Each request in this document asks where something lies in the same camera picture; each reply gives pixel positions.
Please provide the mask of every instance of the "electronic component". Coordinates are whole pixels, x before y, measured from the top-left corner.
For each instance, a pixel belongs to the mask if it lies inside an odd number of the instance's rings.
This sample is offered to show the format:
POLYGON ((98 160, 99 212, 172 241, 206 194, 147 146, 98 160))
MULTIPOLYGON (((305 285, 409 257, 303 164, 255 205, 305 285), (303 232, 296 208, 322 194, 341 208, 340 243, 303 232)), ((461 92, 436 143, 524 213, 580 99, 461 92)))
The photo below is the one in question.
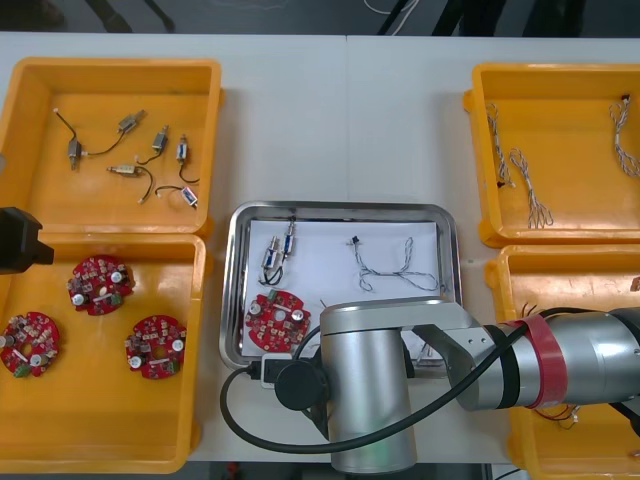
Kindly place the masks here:
POLYGON ((271 290, 268 297, 258 295, 245 317, 249 337, 267 352, 291 351, 291 346, 299 344, 309 329, 311 314, 303 307, 298 297, 281 290, 271 290), (302 314, 302 318, 295 320, 293 312, 300 312, 296 316, 302 314))
POLYGON ((124 343, 131 371, 151 379, 168 378, 180 371, 187 329, 175 318, 153 315, 138 322, 133 332, 124 343))
POLYGON ((153 143, 151 143, 151 148, 155 152, 154 155, 147 158, 144 162, 140 161, 139 155, 136 155, 134 157, 138 165, 146 165, 147 163, 149 163, 152 160, 155 160, 156 158, 158 158, 160 155, 164 153, 164 148, 167 146, 168 132, 169 132, 169 125, 165 125, 164 127, 162 127, 162 130, 156 133, 156 136, 153 139, 153 143))
POLYGON ((258 280, 261 285, 275 287, 282 280, 284 276, 284 262, 293 252, 295 224, 295 217, 291 217, 287 232, 284 235, 281 251, 279 251, 280 240, 278 237, 274 236, 271 239, 271 243, 267 247, 262 261, 262 278, 258 280), (280 265, 276 268, 278 259, 280 259, 280 265))
POLYGON ((180 135, 180 143, 176 148, 176 160, 180 165, 183 165, 187 161, 187 152, 189 147, 187 145, 187 136, 183 133, 180 135))
POLYGON ((16 378, 39 377, 59 352, 60 333, 55 322, 39 312, 28 312, 9 320, 0 337, 0 359, 16 378))
POLYGON ((293 232, 295 229, 296 221, 291 219, 289 222, 289 228, 284 236, 284 245, 282 246, 282 254, 289 256, 293 252, 293 232))
POLYGON ((53 109, 53 113, 64 123, 71 133, 73 137, 69 140, 69 145, 67 147, 67 156, 69 157, 69 162, 71 163, 71 170, 76 170, 78 168, 78 161, 82 157, 82 144, 78 140, 78 134, 75 129, 71 126, 69 122, 67 122, 57 108, 53 109))
POLYGON ((264 252, 264 258, 262 260, 262 268, 270 269, 276 264, 278 258, 278 237, 274 236, 271 239, 271 243, 267 247, 267 251, 264 252))
POLYGON ((119 133, 129 133, 131 130, 138 126, 138 122, 147 114, 144 110, 140 110, 138 113, 132 113, 124 117, 118 123, 119 133))
POLYGON ((67 126, 69 130, 71 130, 71 133, 73 134, 73 137, 71 138, 71 140, 69 140, 69 145, 67 147, 67 156, 69 157, 69 162, 71 163, 71 170, 76 170, 78 168, 78 162, 81 157, 83 156, 95 157, 97 155, 103 155, 105 153, 109 153, 111 150, 113 150, 122 141, 125 134, 129 133, 131 130, 134 129, 134 127, 138 124, 137 123, 138 120, 140 120, 142 116, 145 114, 145 111, 140 110, 135 115, 128 115, 127 117, 125 117, 125 119, 119 123, 118 133, 120 133, 120 135, 118 136, 118 139, 111 146, 99 152, 83 151, 82 144, 78 140, 78 135, 75 129, 71 126, 69 122, 67 122, 64 119, 64 117, 60 114, 57 108, 53 109, 53 113, 56 114, 56 116, 62 121, 62 123, 64 123, 67 126))
POLYGON ((156 138, 153 139, 153 143, 151 144, 151 148, 155 150, 156 153, 160 153, 164 150, 164 147, 167 145, 167 133, 169 132, 169 125, 165 125, 162 127, 156 134, 156 138))
POLYGON ((124 297, 133 293, 133 282, 124 263, 109 255, 96 255, 73 269, 67 290, 77 311, 106 315, 117 310, 124 297))
POLYGON ((184 178, 184 173, 183 173, 184 169, 187 166, 188 151, 189 151, 189 147, 187 145, 187 136, 183 133, 180 136, 180 143, 178 144, 178 148, 176 149, 176 160, 178 161, 178 165, 180 165, 180 170, 178 170, 178 176, 184 183, 193 185, 198 183, 200 179, 196 178, 195 180, 187 180, 186 178, 184 178))
POLYGON ((138 203, 143 204, 147 200, 147 198, 149 198, 149 194, 151 193, 151 189, 153 188, 153 175, 145 167, 126 164, 117 165, 115 167, 107 167, 107 172, 115 173, 123 177, 139 177, 143 174, 146 174, 149 177, 149 187, 147 187, 147 191, 145 192, 145 194, 140 197, 138 203))
POLYGON ((161 190, 178 190, 182 199, 192 208, 198 208, 198 197, 189 187, 178 187, 175 185, 162 185, 155 189, 156 196, 162 198, 161 190))

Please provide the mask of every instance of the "white paper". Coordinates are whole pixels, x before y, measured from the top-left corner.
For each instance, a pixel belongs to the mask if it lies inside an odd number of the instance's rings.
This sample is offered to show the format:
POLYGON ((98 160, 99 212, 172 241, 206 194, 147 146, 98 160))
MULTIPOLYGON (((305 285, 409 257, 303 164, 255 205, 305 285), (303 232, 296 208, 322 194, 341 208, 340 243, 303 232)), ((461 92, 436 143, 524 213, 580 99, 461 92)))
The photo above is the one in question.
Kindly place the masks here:
MULTIPOLYGON (((258 294, 267 295, 271 287, 259 283, 262 275, 262 260, 273 236, 281 245, 289 226, 288 222, 251 222, 248 263, 248 285, 245 312, 258 294)), ((311 313, 309 330, 319 323, 324 307, 338 303, 362 300, 385 300, 391 298, 411 298, 439 295, 438 250, 436 224, 428 223, 360 223, 360 222, 298 222, 295 225, 293 254, 284 265, 284 276, 275 287, 297 296, 304 302, 304 309, 311 313), (413 254, 410 271, 429 273, 437 279, 436 286, 431 277, 412 276, 411 280, 425 288, 435 288, 428 292, 415 288, 408 282, 395 277, 366 276, 373 287, 372 292, 360 288, 359 267, 355 259, 351 239, 357 236, 359 251, 367 267, 378 272, 398 271, 405 261, 405 242, 413 238, 413 254)), ((429 358, 441 357, 413 332, 402 332, 411 358, 424 358, 429 350, 429 358)), ((309 342, 302 356, 311 356, 320 344, 320 335, 309 342)), ((255 345, 244 329, 242 354, 261 356, 265 353, 255 345)))

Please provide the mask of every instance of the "yellow tray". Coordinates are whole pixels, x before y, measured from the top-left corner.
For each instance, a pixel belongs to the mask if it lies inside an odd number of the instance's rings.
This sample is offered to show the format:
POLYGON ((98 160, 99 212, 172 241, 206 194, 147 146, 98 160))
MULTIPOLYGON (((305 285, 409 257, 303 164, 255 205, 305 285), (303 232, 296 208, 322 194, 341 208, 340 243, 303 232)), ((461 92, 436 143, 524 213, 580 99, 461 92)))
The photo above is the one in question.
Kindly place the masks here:
MULTIPOLYGON (((525 304, 637 307, 640 293, 631 292, 630 286, 638 275, 640 245, 510 246, 486 270, 500 322, 520 318, 525 304)), ((512 408, 509 416, 509 454, 534 480, 640 475, 640 461, 633 456, 640 439, 629 420, 608 405, 581 408, 579 422, 570 430, 526 408, 512 408)))
POLYGON ((53 318, 60 355, 42 377, 0 365, 0 472, 173 472, 199 442, 193 423, 205 246, 194 235, 42 234, 51 266, 0 276, 0 325, 27 311, 53 318), (133 272, 134 293, 102 317, 76 312, 66 282, 84 258, 109 254, 133 272), (131 372, 125 338, 154 313, 187 327, 185 361, 168 379, 131 372))
POLYGON ((198 233, 205 235, 220 101, 220 66, 212 60, 26 58, 14 69, 0 120, 0 205, 28 211, 48 232, 198 233), (138 127, 108 154, 83 157, 77 171, 66 155, 75 127, 88 150, 117 139, 126 115, 146 110, 138 127), (148 177, 123 178, 106 167, 146 159, 169 125, 164 154, 146 165, 156 185, 183 185, 176 147, 186 134, 194 210, 179 192, 153 193, 142 205, 148 177))
POLYGON ((631 94, 621 145, 640 158, 639 65, 483 64, 464 95, 470 113, 482 222, 489 246, 516 243, 640 241, 640 179, 628 177, 614 152, 609 106, 631 94), (486 107, 498 107, 498 135, 516 188, 497 186, 486 107), (519 148, 538 200, 554 224, 529 229, 527 189, 509 160, 519 148))

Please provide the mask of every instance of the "orange plastic bin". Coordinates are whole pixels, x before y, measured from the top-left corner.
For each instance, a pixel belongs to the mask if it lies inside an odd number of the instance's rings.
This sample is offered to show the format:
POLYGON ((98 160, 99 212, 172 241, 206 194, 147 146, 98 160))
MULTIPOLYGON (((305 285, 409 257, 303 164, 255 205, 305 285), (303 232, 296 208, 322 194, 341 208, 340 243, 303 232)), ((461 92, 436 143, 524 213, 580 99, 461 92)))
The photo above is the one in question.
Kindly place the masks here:
MULTIPOLYGON (((498 321, 527 308, 637 307, 640 245, 509 246, 486 269, 498 321)), ((509 410, 513 463, 534 480, 611 480, 640 475, 640 439, 608 405, 579 411, 570 430, 526 408, 509 410)))

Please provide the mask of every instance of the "capacitor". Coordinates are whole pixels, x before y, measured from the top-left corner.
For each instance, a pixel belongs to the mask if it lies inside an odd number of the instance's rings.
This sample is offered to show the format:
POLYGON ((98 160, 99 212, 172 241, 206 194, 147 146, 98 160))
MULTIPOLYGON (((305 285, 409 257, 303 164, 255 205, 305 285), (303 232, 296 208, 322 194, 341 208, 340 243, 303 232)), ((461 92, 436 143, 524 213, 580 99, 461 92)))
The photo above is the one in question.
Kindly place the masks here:
POLYGON ((31 355, 31 358, 29 359, 29 365, 32 367, 43 367, 47 363, 49 363, 49 357, 46 355, 35 354, 31 355))
POLYGON ((294 310, 293 312, 291 312, 291 320, 293 320, 294 322, 301 322, 303 318, 304 313, 302 312, 302 310, 294 310))
POLYGON ((122 280, 124 280, 124 275, 122 275, 120 272, 113 272, 111 274, 111 281, 113 283, 120 283, 122 280))
POLYGON ((262 268, 273 268, 276 264, 276 259, 278 257, 278 237, 274 236, 271 239, 271 243, 269 247, 267 247, 267 251, 264 253, 264 260, 262 260, 262 268))
POLYGON ((1 335, 0 336, 0 348, 4 347, 12 347, 16 343, 16 339, 11 335, 1 335))
POLYGON ((253 302, 249 307, 249 313, 251 315, 258 315, 261 311, 262 307, 260 307, 260 304, 258 302, 253 302))
POLYGON ((180 339, 174 340, 171 344, 171 349, 174 352, 181 352, 182 350, 184 350, 184 342, 180 339))
POLYGON ((137 355, 129 358, 129 365, 131 368, 140 368, 142 366, 142 358, 137 355))
POLYGON ((89 303, 89 299, 81 293, 76 293, 73 297, 71 297, 71 303, 73 303, 76 307, 79 307, 81 305, 84 305, 85 303, 89 303))

